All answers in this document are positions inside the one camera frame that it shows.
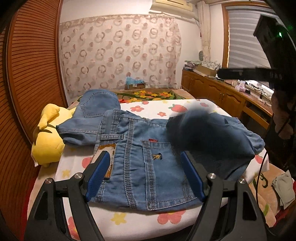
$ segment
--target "silver bolt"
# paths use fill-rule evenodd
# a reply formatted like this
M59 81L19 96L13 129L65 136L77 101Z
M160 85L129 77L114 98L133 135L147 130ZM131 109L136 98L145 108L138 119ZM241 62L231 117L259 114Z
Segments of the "silver bolt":
M209 173L207 175L210 179L215 179L216 178L216 174L215 173Z
M45 183L50 184L52 181L53 181L52 178L48 178L48 179L45 180Z
M74 177L75 177L76 179L80 179L80 178L82 178L82 173L81 173L81 172L78 172L78 173L76 173L76 174L74 175Z
M242 177L239 179L240 184L246 184L246 182L247 182L246 179L244 179Z

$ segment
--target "louvered wooden door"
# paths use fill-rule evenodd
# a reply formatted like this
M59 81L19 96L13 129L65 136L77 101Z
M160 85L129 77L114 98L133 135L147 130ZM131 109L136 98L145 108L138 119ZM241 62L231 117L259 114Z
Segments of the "louvered wooden door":
M0 210L20 240L25 199L39 172L30 156L33 129L46 104L66 107L57 53L60 9L60 0L28 0L0 35Z

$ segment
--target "wooden window frame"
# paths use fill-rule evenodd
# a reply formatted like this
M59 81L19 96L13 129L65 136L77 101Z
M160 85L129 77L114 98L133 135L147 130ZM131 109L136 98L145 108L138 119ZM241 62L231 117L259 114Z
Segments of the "wooden window frame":
M224 26L224 44L223 44L223 60L222 67L227 68L229 60L229 15L226 7L230 6L256 6L256 7L266 7L270 8L265 2L251 2L251 1L238 1L238 2L228 2L222 3L222 13L223 13L223 26Z

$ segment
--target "denim pocket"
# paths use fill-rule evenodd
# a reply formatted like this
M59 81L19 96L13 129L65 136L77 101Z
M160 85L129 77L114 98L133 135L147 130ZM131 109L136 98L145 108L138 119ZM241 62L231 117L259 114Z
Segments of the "denim pocket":
M81 104L85 118L104 115L107 110L120 109L118 97L108 91L93 93L85 103Z
M195 199L169 142L142 141L147 210L170 208Z

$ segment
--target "air conditioner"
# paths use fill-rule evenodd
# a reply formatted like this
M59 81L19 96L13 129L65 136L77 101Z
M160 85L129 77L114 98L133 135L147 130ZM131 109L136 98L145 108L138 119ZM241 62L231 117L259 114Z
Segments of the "air conditioner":
M161 11L186 18L198 19L198 16L193 12L193 4L187 3L186 0L153 0L151 10Z

